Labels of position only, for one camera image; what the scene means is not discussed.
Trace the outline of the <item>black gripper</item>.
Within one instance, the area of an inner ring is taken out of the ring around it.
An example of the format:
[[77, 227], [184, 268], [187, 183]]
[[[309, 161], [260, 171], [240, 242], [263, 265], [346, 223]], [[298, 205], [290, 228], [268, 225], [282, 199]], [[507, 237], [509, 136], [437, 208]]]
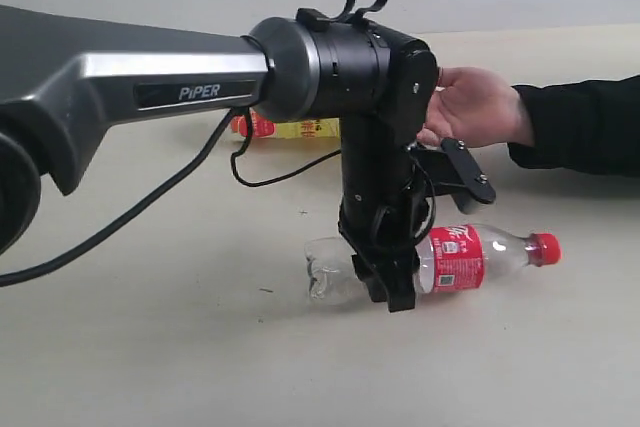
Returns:
[[356, 254], [351, 256], [357, 279], [372, 302], [380, 301], [379, 278], [391, 313], [416, 306], [414, 275], [419, 267], [416, 247], [426, 239], [435, 221], [433, 193], [409, 187], [395, 205], [378, 203], [348, 215], [340, 208], [340, 234]]

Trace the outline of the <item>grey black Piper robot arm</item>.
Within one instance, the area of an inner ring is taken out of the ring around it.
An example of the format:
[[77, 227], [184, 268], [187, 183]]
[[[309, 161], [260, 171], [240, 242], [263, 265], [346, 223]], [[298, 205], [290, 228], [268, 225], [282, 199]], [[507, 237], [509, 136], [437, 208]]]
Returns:
[[115, 125], [217, 109], [275, 122], [336, 118], [340, 233], [371, 298], [412, 309], [435, 194], [413, 143], [438, 67], [424, 41], [365, 15], [302, 9], [234, 37], [3, 7], [2, 247], [31, 224], [42, 177], [72, 193]]

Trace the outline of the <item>person's open bare hand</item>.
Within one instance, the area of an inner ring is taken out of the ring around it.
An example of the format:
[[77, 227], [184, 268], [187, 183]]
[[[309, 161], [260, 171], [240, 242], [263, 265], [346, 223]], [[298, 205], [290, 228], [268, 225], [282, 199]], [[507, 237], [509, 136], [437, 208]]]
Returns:
[[474, 67], [439, 69], [417, 140], [438, 146], [445, 138], [471, 148], [534, 145], [530, 116], [519, 93], [499, 75]]

